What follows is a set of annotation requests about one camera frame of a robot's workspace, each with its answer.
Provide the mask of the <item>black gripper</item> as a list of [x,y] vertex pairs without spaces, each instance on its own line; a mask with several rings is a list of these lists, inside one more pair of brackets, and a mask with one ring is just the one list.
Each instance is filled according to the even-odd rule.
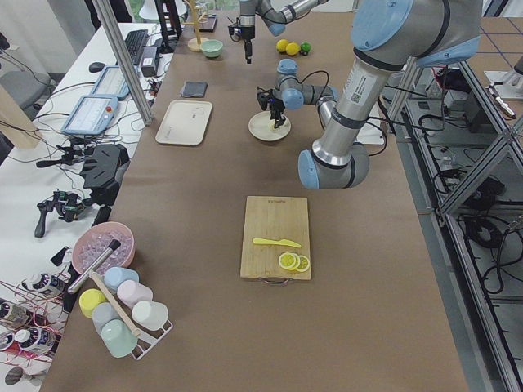
[[263,87],[258,87],[257,101],[262,110],[268,109],[272,114],[274,114],[274,123],[272,125],[274,129],[284,125],[286,121],[286,117],[284,116],[284,103],[275,95],[272,88],[265,89]]
[[253,57],[253,45],[252,41],[255,38],[255,27],[254,26],[246,26],[241,25],[242,27],[242,38],[240,40],[233,40],[230,38],[233,42],[240,42],[244,40],[244,56],[246,63],[252,63],[252,57]]

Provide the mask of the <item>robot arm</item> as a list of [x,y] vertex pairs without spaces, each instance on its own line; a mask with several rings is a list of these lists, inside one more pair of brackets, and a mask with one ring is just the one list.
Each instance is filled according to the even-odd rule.
[[305,17],[310,10],[325,4],[324,0],[301,0],[291,2],[280,10],[274,9],[269,0],[245,0],[239,2],[239,15],[228,26],[230,38],[244,43],[244,58],[252,63],[253,39],[256,33],[256,16],[260,16],[274,36],[285,31],[286,25]]
[[279,118],[285,109],[315,105],[323,135],[298,158],[307,189],[358,185],[369,171],[369,155],[357,142],[360,129],[389,77],[413,57],[420,68],[451,65],[472,57],[480,42],[479,1],[365,1],[353,20],[355,61],[339,97],[330,87],[297,80],[297,66],[280,65],[263,103]]

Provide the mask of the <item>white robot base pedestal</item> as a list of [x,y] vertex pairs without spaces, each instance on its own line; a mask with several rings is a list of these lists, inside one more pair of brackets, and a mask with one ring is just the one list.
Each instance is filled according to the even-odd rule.
[[353,20],[355,61],[324,134],[318,140],[331,151],[351,147],[390,74],[408,57],[403,29],[412,1],[365,1]]

